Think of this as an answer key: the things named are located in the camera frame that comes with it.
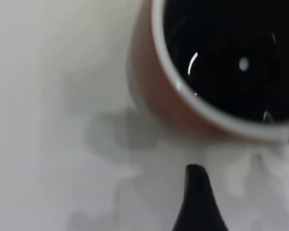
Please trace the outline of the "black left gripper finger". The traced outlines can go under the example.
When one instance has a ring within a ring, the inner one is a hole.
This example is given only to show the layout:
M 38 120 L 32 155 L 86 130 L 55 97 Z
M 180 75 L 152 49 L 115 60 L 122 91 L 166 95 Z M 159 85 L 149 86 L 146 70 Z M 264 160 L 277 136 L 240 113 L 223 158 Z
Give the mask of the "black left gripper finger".
M 189 164 L 185 169 L 184 198 L 174 231 L 227 231 L 205 168 Z

